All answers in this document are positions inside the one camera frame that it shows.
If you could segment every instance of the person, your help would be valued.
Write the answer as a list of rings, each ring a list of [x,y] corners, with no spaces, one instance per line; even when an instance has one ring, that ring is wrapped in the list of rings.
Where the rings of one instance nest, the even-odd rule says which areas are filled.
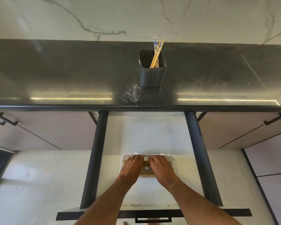
[[[138,179],[144,157],[127,159],[114,183],[86,210],[75,225],[115,225],[124,196]],[[158,182],[175,198],[188,225],[240,225],[240,223],[184,184],[162,155],[149,158]]]

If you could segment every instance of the marble backsplash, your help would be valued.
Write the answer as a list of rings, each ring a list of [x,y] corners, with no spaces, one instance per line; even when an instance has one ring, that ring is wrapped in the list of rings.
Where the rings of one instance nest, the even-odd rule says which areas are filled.
[[[0,0],[0,38],[281,44],[281,0]]]

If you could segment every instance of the plastic box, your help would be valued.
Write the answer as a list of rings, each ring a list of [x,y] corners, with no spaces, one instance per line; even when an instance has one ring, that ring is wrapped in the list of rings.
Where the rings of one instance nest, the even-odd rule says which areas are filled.
[[[121,157],[121,166],[120,166],[120,170],[121,170],[122,167],[123,167],[123,160],[127,160],[129,157],[132,157],[132,156],[134,156],[134,155],[142,155],[142,156],[145,157],[144,161],[148,161],[148,159],[149,159],[150,157],[152,157],[153,155],[158,155],[158,154],[138,154],[138,153],[124,154],[124,155],[122,155],[122,157]],[[167,159],[167,161],[171,162],[175,174],[176,174],[177,176],[179,176],[176,158],[175,158],[173,155],[164,155],[164,154],[160,154],[160,155],[165,156],[165,158]]]
[[[159,68],[150,68],[155,54],[154,50],[139,50],[138,54],[140,64],[139,76],[142,87],[160,87],[167,66],[162,52],[160,52],[158,57]]]

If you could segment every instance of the gray utensil holder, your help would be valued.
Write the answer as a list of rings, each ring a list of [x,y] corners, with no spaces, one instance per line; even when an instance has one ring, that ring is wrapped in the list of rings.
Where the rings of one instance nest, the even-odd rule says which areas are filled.
[[[138,54],[140,64],[139,75],[142,87],[160,87],[167,66],[162,52],[160,52],[158,57],[159,68],[150,68],[155,54],[153,49],[140,50]]]

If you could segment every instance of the person's right hand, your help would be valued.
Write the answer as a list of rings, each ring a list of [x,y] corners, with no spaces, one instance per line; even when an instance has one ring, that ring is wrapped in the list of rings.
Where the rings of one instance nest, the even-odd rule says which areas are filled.
[[[170,184],[179,180],[165,156],[153,155],[153,157],[149,158],[149,162],[158,182],[167,190]]]

